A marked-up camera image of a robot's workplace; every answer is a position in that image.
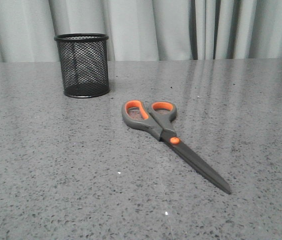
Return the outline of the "grey orange scissors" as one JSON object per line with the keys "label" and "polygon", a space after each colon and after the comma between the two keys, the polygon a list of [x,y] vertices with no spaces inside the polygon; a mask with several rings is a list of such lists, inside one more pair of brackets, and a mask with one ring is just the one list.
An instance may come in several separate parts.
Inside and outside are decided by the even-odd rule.
{"label": "grey orange scissors", "polygon": [[177,116],[177,108],[173,103],[157,101],[145,108],[140,100],[129,100],[123,104],[121,113],[127,126],[148,132],[158,141],[164,142],[197,173],[223,192],[232,193],[226,180],[177,136],[172,125]]}

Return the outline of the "black mesh pen bin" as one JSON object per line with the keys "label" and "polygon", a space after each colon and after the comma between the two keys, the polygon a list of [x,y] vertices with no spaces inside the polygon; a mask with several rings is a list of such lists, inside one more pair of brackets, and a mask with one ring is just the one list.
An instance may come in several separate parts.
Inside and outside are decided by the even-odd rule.
{"label": "black mesh pen bin", "polygon": [[70,33],[54,37],[66,96],[93,98],[110,91],[108,39],[104,33]]}

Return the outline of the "grey curtain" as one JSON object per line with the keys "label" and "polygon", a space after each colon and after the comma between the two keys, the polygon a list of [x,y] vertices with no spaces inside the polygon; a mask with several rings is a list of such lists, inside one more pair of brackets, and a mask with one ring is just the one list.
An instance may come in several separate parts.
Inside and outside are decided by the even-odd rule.
{"label": "grey curtain", "polygon": [[0,62],[54,62],[107,34],[112,61],[282,58],[282,0],[0,0]]}

